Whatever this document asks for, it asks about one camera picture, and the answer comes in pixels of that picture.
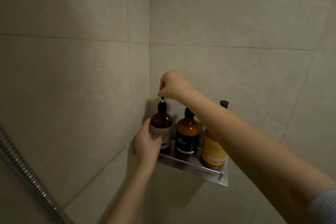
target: striped sleeve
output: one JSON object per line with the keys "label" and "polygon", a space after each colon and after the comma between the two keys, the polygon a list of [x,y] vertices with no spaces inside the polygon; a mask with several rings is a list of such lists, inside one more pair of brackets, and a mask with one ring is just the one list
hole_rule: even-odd
{"label": "striped sleeve", "polygon": [[336,189],[329,189],[317,195],[308,212],[317,223],[336,224]]}

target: forearm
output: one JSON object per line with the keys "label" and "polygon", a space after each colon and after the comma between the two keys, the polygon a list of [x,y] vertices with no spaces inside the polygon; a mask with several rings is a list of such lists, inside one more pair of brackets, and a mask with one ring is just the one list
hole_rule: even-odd
{"label": "forearm", "polygon": [[195,113],[262,192],[265,182],[260,182],[260,177],[295,193],[304,205],[320,191],[336,186],[333,179],[199,92],[180,101]]}
{"label": "forearm", "polygon": [[152,172],[153,167],[138,167],[105,224],[134,224],[136,222]]}

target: corner shelf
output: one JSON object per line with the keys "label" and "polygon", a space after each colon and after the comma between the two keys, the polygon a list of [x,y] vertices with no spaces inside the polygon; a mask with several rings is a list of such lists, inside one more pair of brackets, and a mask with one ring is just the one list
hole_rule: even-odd
{"label": "corner shelf", "polygon": [[191,158],[189,161],[176,158],[175,141],[172,141],[169,153],[160,153],[157,158],[157,162],[190,174],[200,176],[208,181],[215,182],[223,186],[228,186],[228,159],[226,159],[225,165],[222,168],[218,170],[212,170],[203,166],[200,162],[201,153],[202,148],[198,148],[197,155],[194,158]]}

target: brown glass bottle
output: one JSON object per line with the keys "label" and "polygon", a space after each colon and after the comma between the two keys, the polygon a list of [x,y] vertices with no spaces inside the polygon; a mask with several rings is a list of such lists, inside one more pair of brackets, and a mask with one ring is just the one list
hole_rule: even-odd
{"label": "brown glass bottle", "polygon": [[[227,108],[228,101],[221,100],[220,105]],[[206,128],[204,131],[204,142],[202,148],[201,162],[210,169],[219,169],[225,164],[227,153],[223,150],[216,138]]]}
{"label": "brown glass bottle", "polygon": [[158,136],[166,132],[167,135],[162,141],[161,153],[168,153],[171,145],[171,128],[173,125],[172,118],[167,114],[167,103],[164,98],[157,104],[157,113],[152,116],[150,121],[150,135],[152,139],[157,139]]}
{"label": "brown glass bottle", "polygon": [[194,117],[186,108],[184,118],[176,125],[175,153],[181,159],[189,159],[197,154],[201,127]]}

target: metal hose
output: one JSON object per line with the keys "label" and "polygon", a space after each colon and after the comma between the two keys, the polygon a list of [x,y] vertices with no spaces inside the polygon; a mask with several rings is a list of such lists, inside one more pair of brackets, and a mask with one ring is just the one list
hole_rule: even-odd
{"label": "metal hose", "polygon": [[0,156],[59,224],[74,224],[53,199],[0,124]]}

